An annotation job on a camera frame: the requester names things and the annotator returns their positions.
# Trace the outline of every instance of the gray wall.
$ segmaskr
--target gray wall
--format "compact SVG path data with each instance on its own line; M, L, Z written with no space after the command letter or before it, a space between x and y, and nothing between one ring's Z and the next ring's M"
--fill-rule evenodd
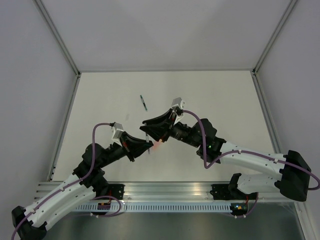
M82 72L252 69L289 0L43 0Z
M258 75L285 151L300 152L320 176L320 1L301 0ZM320 227L320 191L308 202Z
M75 75L32 0L0 3L0 238L46 179Z

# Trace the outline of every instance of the white wall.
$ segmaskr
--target white wall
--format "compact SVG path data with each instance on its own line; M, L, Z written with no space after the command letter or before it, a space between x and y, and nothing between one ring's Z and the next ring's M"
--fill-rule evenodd
M0 238L46 179L75 75L31 0L0 3Z
M299 1L259 71L285 151L300 152L320 176L320 1ZM308 202L320 227L320 191Z
M289 0L43 0L80 71L252 69Z
M257 151L273 150L249 71L87 72L81 75L53 180L63 181L82 161L95 124L121 123L130 135L145 139L142 122L164 114L177 97L186 110L208 118L219 138ZM197 121L185 114L181 122L192 127ZM109 127L100 127L95 140L108 147L111 135ZM104 176L110 182L214 182L230 181L234 173L256 173L229 164L205 169L196 151L170 138L134 163L124 157L104 167Z

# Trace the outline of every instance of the metal plate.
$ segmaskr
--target metal plate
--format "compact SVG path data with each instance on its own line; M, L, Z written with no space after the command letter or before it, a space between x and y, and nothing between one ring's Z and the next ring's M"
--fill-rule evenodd
M119 209L117 202L112 202L110 209L101 209L98 202L87 202L78 206L74 212L110 212ZM120 213L231 213L231 203L213 202L124 202Z
M35 199L44 197L61 182L40 182L36 189ZM212 184L227 182L110 182L124 184L123 200L131 203L225 203L224 200L213 200L210 194ZM260 193L259 202L288 203L291 199L280 193Z

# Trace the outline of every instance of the white bracket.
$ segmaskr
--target white bracket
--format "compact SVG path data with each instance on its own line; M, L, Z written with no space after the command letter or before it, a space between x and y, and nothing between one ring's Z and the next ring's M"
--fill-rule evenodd
M120 141L120 137L124 132L124 128L122 127L122 124L115 122L113 127L111 128L111 131L112 131L111 140L122 147L122 144Z
M173 99L171 108L175 113L177 113L177 109L183 110L184 107L185 107L185 101L183 101L181 97L177 97ZM177 114L173 125L176 125L178 122L180 122L183 117L184 117L183 113L181 113L180 115Z

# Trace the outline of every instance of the pen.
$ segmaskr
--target pen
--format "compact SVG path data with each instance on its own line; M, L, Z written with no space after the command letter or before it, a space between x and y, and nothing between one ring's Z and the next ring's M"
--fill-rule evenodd
M145 111L148 112L148 109L147 109L145 100L144 100L144 98L142 97L142 95L140 95L140 98L141 98L141 102L142 102L142 104L143 104L143 106L144 106Z

